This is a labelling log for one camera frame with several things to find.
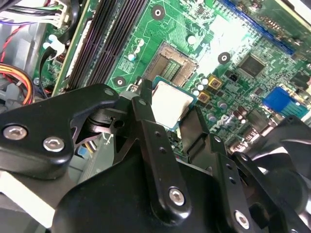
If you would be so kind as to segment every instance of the mounting hole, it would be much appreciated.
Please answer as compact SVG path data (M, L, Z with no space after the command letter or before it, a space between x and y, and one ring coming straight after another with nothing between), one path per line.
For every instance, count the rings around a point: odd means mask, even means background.
M231 181L231 183L236 184L236 181L232 177L229 177L229 180Z
M161 11L157 9L157 10L155 11L155 15L156 15L156 16L160 16L160 15L161 15Z
M117 87L126 86L126 80L125 80L125 78L122 77L122 76L115 77L115 78L113 79L113 83L114 83Z
M160 134L160 132L158 132L158 131L155 131L155 135L156 135L157 137L161 137L161 134Z
M116 129L120 129L124 126L124 121L123 120L117 120L114 124L113 127L115 127Z
M232 166L230 164L226 164L226 166L229 170L232 170Z
M166 154L166 150L165 150L163 147L160 147L160 152L161 152L162 154Z
M231 59L231 55L230 53L228 52L222 52L221 54L219 54L218 56L218 62L221 64L221 65L225 65L227 64Z

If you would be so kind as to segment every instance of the chip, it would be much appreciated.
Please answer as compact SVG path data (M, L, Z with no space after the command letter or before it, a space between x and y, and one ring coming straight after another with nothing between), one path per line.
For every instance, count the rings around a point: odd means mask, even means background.
M309 88L309 84L311 83L311 77L309 75L298 72L290 81L302 90L307 90Z
M217 90L210 87L210 86L207 86L206 90L209 92L209 93L212 93L213 95L216 95L217 94Z
M222 97L224 95L224 93L222 91L219 91L219 92L217 92L216 95L219 96L219 97Z
M212 108L213 108L213 106L212 105L210 105L210 104L208 104L208 105L206 105L206 107L205 107L207 110L211 110Z
M215 75L211 74L208 77L208 85L216 90L222 85L222 81L220 81Z
M198 96L198 100L203 102L203 103L207 103L210 100L210 96L207 92L201 91L199 96Z
M251 77L256 77L265 68L265 65L260 62L256 57L249 55L239 65L240 69Z
M259 88L255 91L255 95L259 96L262 92L263 92L263 90L259 87Z
M168 129L174 129L180 117L195 104L196 98L159 76L153 85L151 108L155 120Z
M225 76L227 76L228 78L229 78L232 74L233 74L233 72L232 72L231 70L229 70L229 69L225 72Z

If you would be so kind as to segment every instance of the cable bundle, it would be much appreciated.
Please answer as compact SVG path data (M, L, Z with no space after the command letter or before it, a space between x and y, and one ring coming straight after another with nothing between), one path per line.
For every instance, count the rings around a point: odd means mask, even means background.
M21 0L1 0L0 12L5 11L7 8L19 3Z
M43 7L12 6L0 13L0 24L21 26L32 23L50 23L57 25L61 16L61 5Z
M4 77L7 78L10 82L13 83L15 79L17 80L17 85L19 82L21 82L25 86L27 90L27 95L25 97L25 100L23 101L24 105L30 104L34 101L35 97L34 86L29 76L24 71L22 71L17 67L0 63L0 73L3 74Z

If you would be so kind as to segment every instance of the motherboard logo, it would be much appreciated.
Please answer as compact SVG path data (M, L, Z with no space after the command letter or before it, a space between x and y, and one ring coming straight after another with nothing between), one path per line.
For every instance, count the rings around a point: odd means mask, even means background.
M223 115L223 116L221 117L221 119L218 120L218 121L216 122L216 124L213 125L213 127L212 127L209 131L211 131L212 133L217 132L217 130L218 130L222 125L224 125L225 122L226 122L228 119L229 119L229 117L228 117L227 115Z

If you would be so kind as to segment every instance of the integrated circuit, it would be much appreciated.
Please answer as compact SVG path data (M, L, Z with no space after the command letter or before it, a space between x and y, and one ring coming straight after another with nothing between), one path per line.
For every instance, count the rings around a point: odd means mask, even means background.
M296 73L296 75L291 79L291 82L302 90L307 90L309 88L309 84L311 83L310 81L311 77L301 72Z
M163 42L146 69L144 78L153 81L158 75L177 86L183 86L196 69L194 60Z
M262 72L265 65L255 56L249 55L241 62L239 67L241 71L255 78Z

